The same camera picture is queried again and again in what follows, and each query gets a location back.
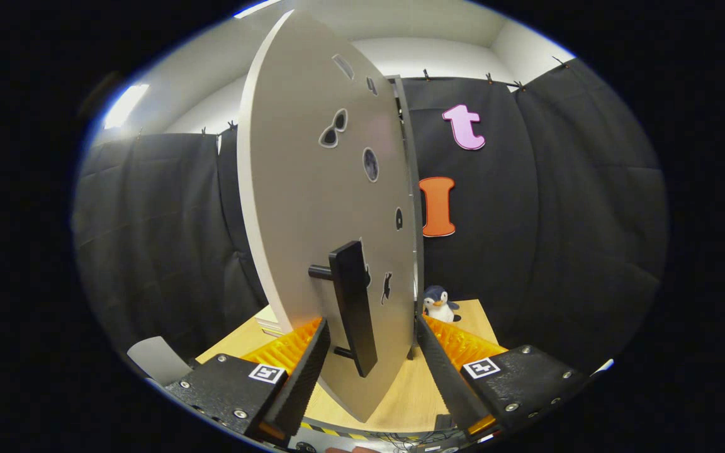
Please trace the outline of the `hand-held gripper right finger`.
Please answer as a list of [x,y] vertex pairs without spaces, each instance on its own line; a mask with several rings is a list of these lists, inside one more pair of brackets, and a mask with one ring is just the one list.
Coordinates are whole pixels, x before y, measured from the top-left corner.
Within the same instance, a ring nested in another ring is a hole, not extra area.
[[415,327],[441,398],[469,440],[527,429],[590,380],[535,346],[507,349],[426,315]]

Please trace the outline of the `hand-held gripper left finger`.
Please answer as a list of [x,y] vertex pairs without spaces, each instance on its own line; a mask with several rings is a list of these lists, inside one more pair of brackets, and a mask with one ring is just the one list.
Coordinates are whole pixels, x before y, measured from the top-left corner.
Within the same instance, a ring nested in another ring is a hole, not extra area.
[[231,435],[288,444],[329,350],[328,321],[316,318],[242,357],[216,354],[164,391]]

